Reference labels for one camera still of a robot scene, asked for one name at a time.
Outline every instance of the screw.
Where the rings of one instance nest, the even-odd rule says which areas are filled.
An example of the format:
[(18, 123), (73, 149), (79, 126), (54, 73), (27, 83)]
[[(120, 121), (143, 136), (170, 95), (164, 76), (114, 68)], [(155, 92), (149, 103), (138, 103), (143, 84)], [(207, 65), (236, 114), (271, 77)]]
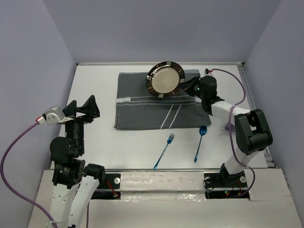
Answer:
[(210, 184), (210, 183), (211, 183), (211, 178), (210, 178), (210, 177), (206, 177), (206, 178), (205, 178), (205, 182), (206, 182), (207, 184)]
[(242, 183), (246, 183), (246, 177), (244, 177), (244, 176), (242, 176), (242, 177), (240, 177), (240, 179), (239, 179)]
[(118, 177), (116, 177), (115, 179), (114, 179), (114, 184), (119, 184), (120, 183), (120, 179), (118, 178)]

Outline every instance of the blue spoon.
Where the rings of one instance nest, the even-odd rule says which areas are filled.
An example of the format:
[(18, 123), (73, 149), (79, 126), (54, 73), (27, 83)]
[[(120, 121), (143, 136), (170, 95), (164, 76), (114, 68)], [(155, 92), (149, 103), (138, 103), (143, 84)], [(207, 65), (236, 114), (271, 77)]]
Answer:
[(205, 135), (206, 133), (207, 133), (207, 127), (206, 126), (201, 126), (199, 128), (199, 134), (200, 134), (199, 147), (198, 147), (198, 151), (196, 151), (194, 163), (196, 163), (196, 161), (198, 160), (199, 151), (200, 151), (200, 142), (201, 142), (201, 139), (202, 139), (203, 135)]

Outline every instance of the gray placemat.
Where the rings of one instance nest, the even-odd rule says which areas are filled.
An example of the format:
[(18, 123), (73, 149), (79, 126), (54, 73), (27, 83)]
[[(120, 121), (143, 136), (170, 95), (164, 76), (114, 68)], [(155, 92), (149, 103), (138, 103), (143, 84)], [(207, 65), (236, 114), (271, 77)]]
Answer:
[[(189, 80), (198, 70), (185, 70)], [(200, 99), (180, 90), (168, 98), (154, 97), (146, 89), (147, 73), (120, 73), (114, 127), (119, 130), (194, 128), (211, 124)]]

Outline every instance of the black bracket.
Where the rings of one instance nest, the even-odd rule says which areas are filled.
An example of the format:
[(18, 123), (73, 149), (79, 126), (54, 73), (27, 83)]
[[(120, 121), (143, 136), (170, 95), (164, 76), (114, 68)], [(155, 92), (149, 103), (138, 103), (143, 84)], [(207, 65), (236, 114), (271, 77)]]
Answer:
[[(109, 180), (113, 189), (119, 189), (120, 188), (120, 183), (116, 184), (114, 182), (115, 178), (121, 179), (121, 174), (120, 173), (106, 173), (105, 174), (105, 179)], [(99, 184), (97, 189), (110, 189), (110, 187), (107, 185), (106, 182)]]
[(91, 176), (99, 180), (99, 185), (105, 181), (105, 167), (102, 165), (88, 164), (84, 169), (84, 176)]
[(260, 109), (234, 117), (237, 146), (246, 155), (262, 151), (273, 142), (264, 112)]
[(212, 76), (199, 77), (195, 76), (191, 80), (179, 84), (179, 88), (183, 89), (189, 96), (197, 96), (201, 101), (203, 110), (212, 115), (211, 105), (224, 101), (217, 93), (217, 80)]
[(68, 189), (71, 189), (71, 187), (80, 182), (84, 166), (84, 160), (76, 159), (67, 164), (55, 163), (52, 182), (54, 185), (63, 184)]
[(91, 95), (83, 106), (77, 107), (76, 100), (73, 100), (62, 111), (66, 116), (73, 118), (76, 118), (76, 113), (85, 114), (76, 118), (84, 123), (91, 123), (94, 118), (100, 117), (100, 112), (94, 95)]
[(247, 188), (247, 182), (241, 182), (241, 178), (246, 178), (244, 172), (230, 175), (224, 164), (222, 164), (220, 172), (204, 173), (204, 187), (206, 190), (213, 189), (238, 189), (239, 186)]

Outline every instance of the blue fork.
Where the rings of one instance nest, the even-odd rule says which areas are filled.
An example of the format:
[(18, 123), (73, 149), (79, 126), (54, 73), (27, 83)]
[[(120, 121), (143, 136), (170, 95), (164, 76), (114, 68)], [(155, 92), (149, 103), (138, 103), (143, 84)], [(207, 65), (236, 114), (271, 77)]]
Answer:
[(168, 145), (172, 142), (173, 138), (174, 138), (174, 134), (172, 133), (172, 134), (170, 134), (170, 136), (169, 136), (169, 138), (168, 138), (168, 140), (167, 140), (167, 145), (166, 145), (165, 149), (163, 149), (163, 152), (161, 153), (160, 158), (158, 159), (158, 161), (157, 161), (156, 164), (154, 165), (154, 169), (157, 168), (158, 163), (160, 163), (160, 160), (161, 160), (161, 158), (162, 158), (162, 156), (163, 156), (163, 153), (165, 153), (165, 151), (166, 151)]

